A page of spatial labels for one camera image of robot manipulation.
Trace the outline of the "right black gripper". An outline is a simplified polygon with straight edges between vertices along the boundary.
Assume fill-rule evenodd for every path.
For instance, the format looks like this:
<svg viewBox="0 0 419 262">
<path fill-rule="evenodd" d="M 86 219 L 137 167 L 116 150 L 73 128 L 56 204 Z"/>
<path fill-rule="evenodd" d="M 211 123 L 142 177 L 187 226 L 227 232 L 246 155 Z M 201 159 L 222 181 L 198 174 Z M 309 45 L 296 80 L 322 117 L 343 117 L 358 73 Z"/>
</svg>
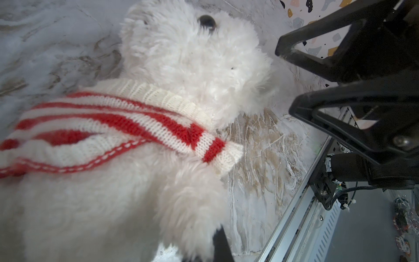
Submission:
<svg viewBox="0 0 419 262">
<path fill-rule="evenodd" d="M 418 1 L 282 1 L 276 56 L 331 82 L 289 114 L 375 164 L 419 162 Z"/>
</svg>

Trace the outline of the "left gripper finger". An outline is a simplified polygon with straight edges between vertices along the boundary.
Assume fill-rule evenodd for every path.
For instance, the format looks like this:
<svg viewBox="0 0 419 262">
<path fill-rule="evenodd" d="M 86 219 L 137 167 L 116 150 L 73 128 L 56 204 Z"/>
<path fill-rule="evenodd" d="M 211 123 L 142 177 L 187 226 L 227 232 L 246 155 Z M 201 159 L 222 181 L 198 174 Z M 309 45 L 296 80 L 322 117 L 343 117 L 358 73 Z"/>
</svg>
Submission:
<svg viewBox="0 0 419 262">
<path fill-rule="evenodd" d="M 235 262 L 224 227 L 221 226 L 213 236 L 213 256 L 210 259 L 183 258 L 183 262 Z"/>
</svg>

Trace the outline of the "white plush teddy bear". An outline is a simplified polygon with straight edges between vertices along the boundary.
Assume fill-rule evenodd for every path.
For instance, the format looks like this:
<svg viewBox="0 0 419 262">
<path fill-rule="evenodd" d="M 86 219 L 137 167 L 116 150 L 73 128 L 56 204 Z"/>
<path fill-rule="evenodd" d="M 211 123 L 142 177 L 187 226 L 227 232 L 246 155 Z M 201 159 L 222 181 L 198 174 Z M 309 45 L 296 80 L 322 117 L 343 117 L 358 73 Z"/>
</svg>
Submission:
<svg viewBox="0 0 419 262">
<path fill-rule="evenodd" d="M 243 156 L 217 135 L 263 109 L 272 60 L 254 26 L 186 1 L 141 1 L 116 79 L 24 112 L 1 144 L 1 261 L 212 262 L 222 179 Z"/>
</svg>

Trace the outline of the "red white striped knit sweater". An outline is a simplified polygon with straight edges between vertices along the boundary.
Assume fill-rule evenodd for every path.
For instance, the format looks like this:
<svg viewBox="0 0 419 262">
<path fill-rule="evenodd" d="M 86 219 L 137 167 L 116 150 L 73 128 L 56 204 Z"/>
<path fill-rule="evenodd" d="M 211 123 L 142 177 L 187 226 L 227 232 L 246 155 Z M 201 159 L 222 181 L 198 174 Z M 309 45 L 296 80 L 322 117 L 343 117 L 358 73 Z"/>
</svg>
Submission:
<svg viewBox="0 0 419 262">
<path fill-rule="evenodd" d="M 243 146 L 217 137 L 196 104 L 154 85 L 112 79 L 23 113 L 1 144 L 1 177 L 88 171 L 146 143 L 197 156 L 219 176 L 243 156 Z"/>
</svg>

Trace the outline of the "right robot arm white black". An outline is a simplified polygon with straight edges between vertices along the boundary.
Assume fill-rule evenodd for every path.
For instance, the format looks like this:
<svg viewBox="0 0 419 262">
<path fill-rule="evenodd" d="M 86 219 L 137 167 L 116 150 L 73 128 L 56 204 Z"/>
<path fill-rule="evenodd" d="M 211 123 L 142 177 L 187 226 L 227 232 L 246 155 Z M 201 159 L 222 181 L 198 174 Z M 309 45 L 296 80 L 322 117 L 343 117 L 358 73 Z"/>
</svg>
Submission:
<svg viewBox="0 0 419 262">
<path fill-rule="evenodd" d="M 330 159 L 337 180 L 418 184 L 418 1 L 355 1 L 281 36 L 275 54 L 337 83 L 298 96 L 289 109 L 350 150 Z"/>
</svg>

